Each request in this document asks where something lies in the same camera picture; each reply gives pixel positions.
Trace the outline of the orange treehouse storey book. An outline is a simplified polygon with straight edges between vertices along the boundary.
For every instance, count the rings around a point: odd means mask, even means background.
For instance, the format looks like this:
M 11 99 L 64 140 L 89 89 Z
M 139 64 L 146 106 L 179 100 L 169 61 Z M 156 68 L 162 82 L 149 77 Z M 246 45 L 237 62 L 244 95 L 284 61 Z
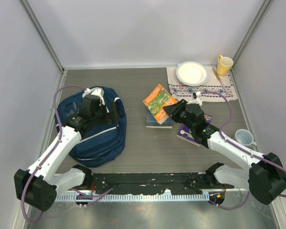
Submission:
M 177 103 L 177 100 L 161 85 L 156 88 L 143 100 L 143 103 L 151 112 L 155 120 L 159 124 L 163 124 L 169 116 L 164 111 L 163 107 Z

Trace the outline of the navy blue student backpack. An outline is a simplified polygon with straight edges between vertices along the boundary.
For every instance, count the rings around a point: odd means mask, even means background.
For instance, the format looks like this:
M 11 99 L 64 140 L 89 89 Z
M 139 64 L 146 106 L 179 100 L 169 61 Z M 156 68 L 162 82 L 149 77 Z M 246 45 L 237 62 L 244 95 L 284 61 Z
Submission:
M 95 125 L 70 150 L 69 155 L 86 167 L 99 167 L 114 160 L 124 150 L 127 117 L 123 103 L 114 89 L 104 86 L 90 89 L 102 90 L 107 108 L 111 110 L 111 105 L 115 104 L 120 120 L 112 124 Z

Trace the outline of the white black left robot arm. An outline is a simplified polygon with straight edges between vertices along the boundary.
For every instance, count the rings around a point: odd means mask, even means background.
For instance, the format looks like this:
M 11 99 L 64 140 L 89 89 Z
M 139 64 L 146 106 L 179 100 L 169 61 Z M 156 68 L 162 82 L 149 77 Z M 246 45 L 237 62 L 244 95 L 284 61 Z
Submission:
M 14 175 L 16 197 L 21 201 L 21 209 L 29 204 L 45 212 L 56 197 L 65 191 L 79 187 L 88 190 L 92 184 L 92 171 L 81 165 L 73 166 L 68 172 L 55 176 L 59 165 L 69 152 L 96 125 L 107 125 L 120 120 L 117 101 L 110 106 L 99 95 L 86 95 L 82 99 L 78 113 L 68 116 L 59 133 L 46 151 L 26 170 L 19 169 Z

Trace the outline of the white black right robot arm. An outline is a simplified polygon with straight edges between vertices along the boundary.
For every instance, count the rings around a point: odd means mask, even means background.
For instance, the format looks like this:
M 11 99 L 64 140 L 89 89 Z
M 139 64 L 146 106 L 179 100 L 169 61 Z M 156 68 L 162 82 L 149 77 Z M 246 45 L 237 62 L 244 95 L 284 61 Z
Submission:
M 248 190 L 264 205 L 270 204 L 286 190 L 286 170 L 274 153 L 264 155 L 231 139 L 206 121 L 204 112 L 197 103 L 181 100 L 163 109 L 173 121 L 188 127 L 197 143 L 240 166 L 240 169 L 230 168 L 222 163 L 211 166 L 205 177 L 210 188 L 217 188 L 221 184 L 240 187 Z

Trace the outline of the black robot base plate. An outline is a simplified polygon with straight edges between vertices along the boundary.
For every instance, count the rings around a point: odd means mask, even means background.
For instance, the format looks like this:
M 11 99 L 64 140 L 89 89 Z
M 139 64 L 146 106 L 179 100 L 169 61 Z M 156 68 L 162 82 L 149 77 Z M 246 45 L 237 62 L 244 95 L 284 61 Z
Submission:
M 211 183 L 205 173 L 94 173 L 80 186 L 101 194 L 112 188 L 113 195 L 156 195 L 167 189 L 172 195 L 201 194 L 203 189 L 233 189 L 232 185 Z

